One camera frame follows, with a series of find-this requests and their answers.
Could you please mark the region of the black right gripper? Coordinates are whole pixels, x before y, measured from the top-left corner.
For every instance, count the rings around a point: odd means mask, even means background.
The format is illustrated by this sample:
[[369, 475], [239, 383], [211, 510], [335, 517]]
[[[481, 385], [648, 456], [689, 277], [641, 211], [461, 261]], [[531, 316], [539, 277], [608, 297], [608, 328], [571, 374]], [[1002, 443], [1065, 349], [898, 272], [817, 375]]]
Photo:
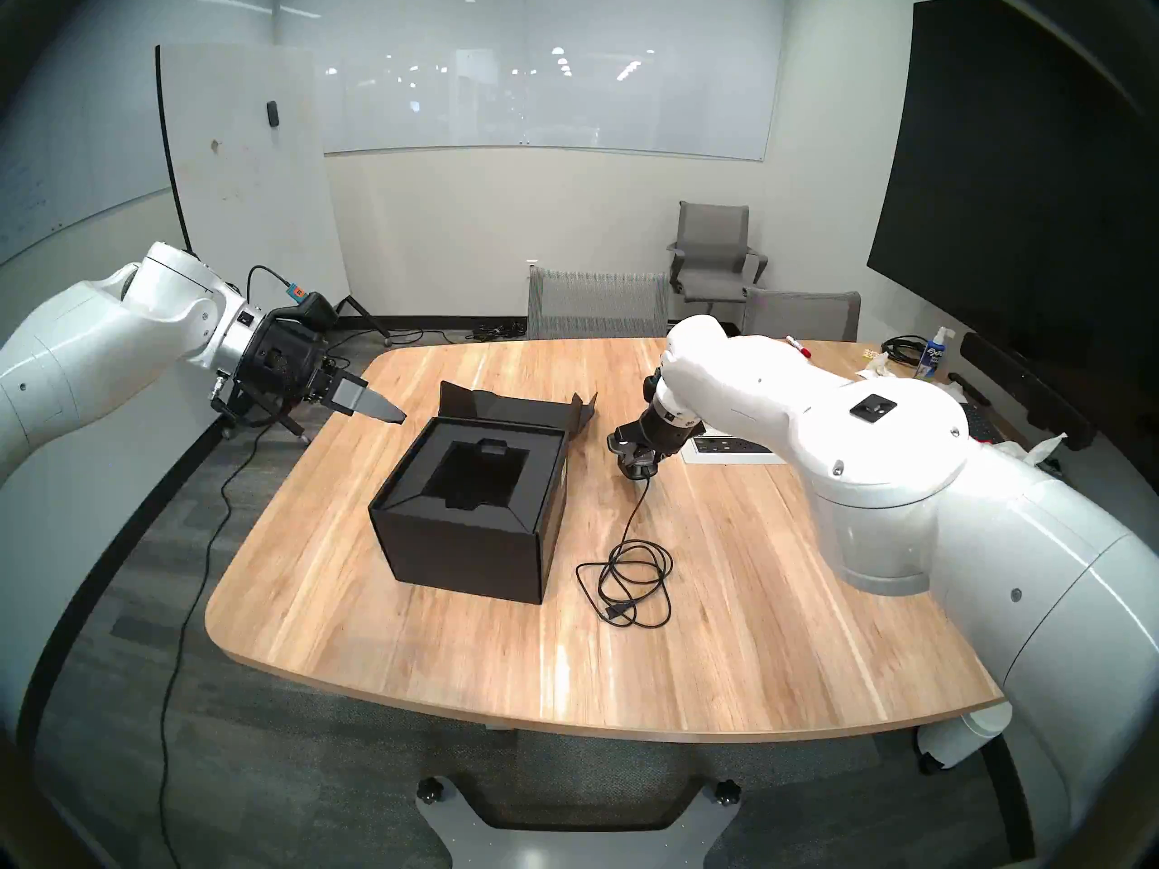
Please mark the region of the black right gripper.
[[607, 436], [607, 447], [626, 462], [637, 462], [637, 481], [648, 481], [656, 475], [657, 462], [675, 455], [699, 433], [699, 417], [673, 414], [656, 402], [625, 428], [615, 428]]

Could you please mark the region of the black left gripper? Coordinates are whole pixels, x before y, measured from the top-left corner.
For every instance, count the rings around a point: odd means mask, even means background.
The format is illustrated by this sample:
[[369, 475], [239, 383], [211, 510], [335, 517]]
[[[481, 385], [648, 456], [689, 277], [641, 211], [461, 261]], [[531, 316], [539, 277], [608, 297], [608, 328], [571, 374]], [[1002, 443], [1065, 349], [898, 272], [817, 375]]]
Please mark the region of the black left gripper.
[[238, 388], [267, 412], [263, 418], [239, 418], [239, 424], [286, 424], [287, 415], [305, 401], [388, 424], [407, 419], [398, 406], [333, 360], [320, 333], [291, 317], [262, 319], [238, 364]]

